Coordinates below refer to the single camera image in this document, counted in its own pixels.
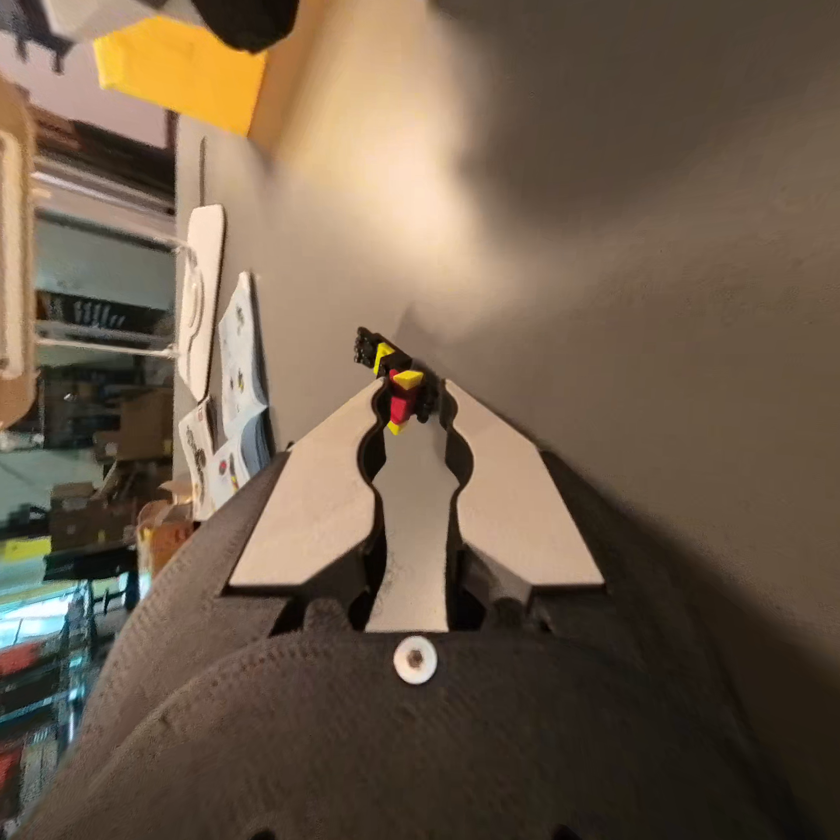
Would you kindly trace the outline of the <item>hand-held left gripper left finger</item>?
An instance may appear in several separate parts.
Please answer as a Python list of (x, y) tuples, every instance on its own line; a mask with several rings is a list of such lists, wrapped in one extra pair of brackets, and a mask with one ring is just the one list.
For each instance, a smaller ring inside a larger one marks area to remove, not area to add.
[(380, 500), (361, 452), (380, 430), (382, 389), (371, 382), (291, 447), (231, 587), (304, 587), (375, 534)]

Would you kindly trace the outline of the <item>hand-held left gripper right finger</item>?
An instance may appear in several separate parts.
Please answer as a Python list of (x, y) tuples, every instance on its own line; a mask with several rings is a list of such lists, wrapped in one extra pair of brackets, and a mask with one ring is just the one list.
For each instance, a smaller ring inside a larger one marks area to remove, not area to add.
[(455, 499), (468, 552), (466, 582), (489, 602), (598, 589), (604, 578), (537, 445), (451, 380), (448, 443), (464, 445), (468, 475)]

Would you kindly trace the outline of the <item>black red yellow lego assembly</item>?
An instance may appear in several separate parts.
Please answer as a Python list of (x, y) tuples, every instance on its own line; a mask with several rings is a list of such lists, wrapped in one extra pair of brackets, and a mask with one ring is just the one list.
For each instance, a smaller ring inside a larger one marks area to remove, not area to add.
[(353, 360), (383, 382), (388, 409), (386, 428), (393, 435), (399, 435), (413, 418), (425, 424), (438, 412), (440, 378), (424, 362), (385, 336), (359, 327)]

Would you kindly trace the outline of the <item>lego instruction booklet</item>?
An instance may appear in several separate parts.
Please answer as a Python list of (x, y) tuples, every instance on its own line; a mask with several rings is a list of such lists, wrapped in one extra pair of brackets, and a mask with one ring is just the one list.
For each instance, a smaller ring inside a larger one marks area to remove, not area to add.
[(270, 461), (269, 402), (263, 384), (253, 275), (238, 276), (217, 327), (221, 362), (219, 411), (223, 443), (209, 467), (213, 510), (220, 509)]

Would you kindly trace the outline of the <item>yellow plastic bin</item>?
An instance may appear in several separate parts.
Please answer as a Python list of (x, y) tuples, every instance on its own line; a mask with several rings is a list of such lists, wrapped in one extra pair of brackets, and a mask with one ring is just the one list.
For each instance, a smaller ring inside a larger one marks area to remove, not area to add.
[(92, 46), (101, 89), (249, 135), (267, 50), (236, 50), (205, 28), (163, 16), (96, 38)]

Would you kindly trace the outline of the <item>printed paper leaflet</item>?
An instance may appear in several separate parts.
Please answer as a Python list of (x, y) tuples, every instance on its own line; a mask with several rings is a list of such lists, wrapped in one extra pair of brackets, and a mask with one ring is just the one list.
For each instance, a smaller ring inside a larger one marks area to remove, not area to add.
[(177, 431), (185, 457), (192, 487), (192, 515), (196, 522), (204, 522), (215, 512), (215, 405), (208, 395), (177, 424)]

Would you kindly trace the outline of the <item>orange cardboard box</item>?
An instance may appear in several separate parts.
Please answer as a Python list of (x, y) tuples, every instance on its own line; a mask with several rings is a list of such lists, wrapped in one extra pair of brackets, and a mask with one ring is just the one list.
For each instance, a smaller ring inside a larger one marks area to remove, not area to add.
[(159, 498), (140, 510), (135, 542), (142, 574), (153, 580), (192, 537), (193, 485), (188, 479), (171, 479), (159, 488)]

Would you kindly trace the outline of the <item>white rounded board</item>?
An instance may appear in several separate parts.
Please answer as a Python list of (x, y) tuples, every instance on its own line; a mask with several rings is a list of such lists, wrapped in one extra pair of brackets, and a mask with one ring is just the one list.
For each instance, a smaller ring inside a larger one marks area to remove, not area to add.
[(176, 331), (176, 367), (195, 402), (208, 392), (226, 213), (221, 204), (191, 213), (182, 246), (184, 271)]

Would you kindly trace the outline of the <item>plywood panel with slot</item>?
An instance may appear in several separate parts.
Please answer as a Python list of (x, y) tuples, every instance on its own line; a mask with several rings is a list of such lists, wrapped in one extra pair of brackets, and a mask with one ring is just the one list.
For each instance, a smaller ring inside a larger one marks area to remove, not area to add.
[(36, 394), (35, 126), (20, 90), (1, 79), (1, 428)]

